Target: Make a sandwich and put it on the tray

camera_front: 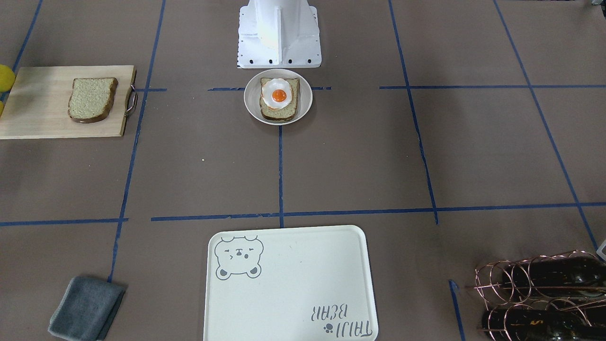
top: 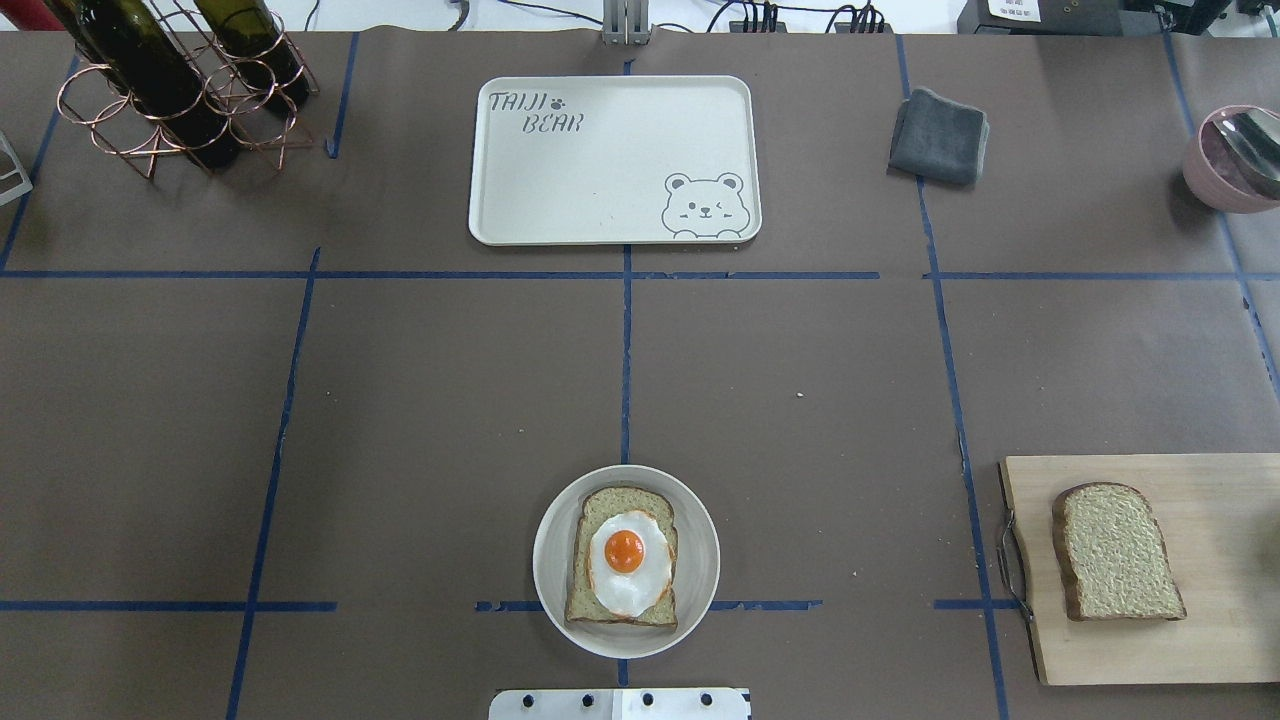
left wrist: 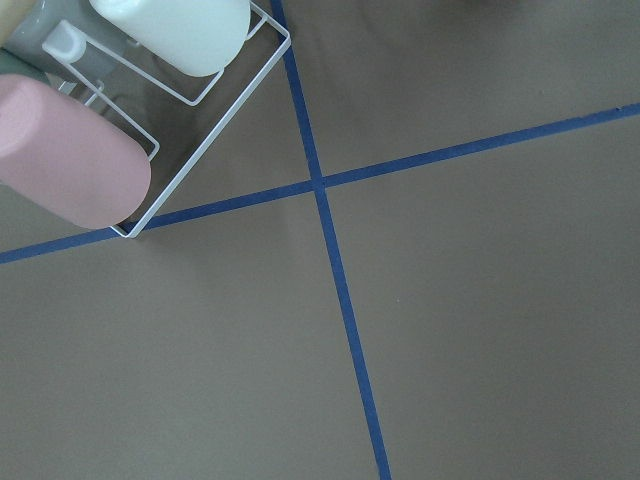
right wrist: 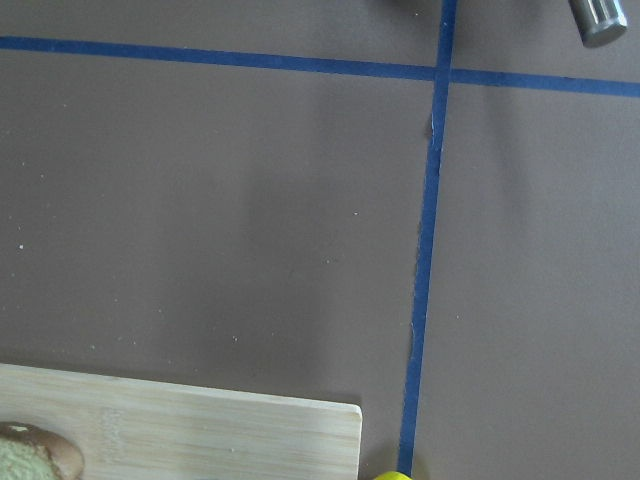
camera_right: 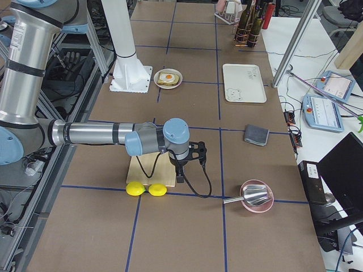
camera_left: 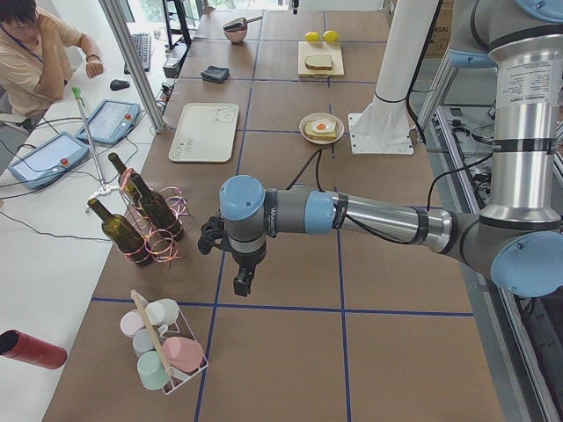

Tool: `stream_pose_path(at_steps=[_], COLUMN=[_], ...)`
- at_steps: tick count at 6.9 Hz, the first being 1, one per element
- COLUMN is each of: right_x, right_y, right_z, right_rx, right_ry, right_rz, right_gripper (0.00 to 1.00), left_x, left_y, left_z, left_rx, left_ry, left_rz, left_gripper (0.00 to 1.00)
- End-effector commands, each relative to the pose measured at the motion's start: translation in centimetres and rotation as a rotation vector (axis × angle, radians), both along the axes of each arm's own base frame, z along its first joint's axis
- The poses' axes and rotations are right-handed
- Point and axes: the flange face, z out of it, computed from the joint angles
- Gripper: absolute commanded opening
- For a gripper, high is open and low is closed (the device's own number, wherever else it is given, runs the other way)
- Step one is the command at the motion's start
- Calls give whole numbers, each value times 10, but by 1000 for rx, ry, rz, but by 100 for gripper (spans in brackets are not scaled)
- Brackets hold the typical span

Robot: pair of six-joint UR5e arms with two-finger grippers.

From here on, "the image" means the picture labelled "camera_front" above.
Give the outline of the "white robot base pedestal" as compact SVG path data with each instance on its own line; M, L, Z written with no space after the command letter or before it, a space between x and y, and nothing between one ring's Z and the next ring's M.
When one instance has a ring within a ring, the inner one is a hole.
M307 0L250 0L238 18L238 68L321 66L318 11Z

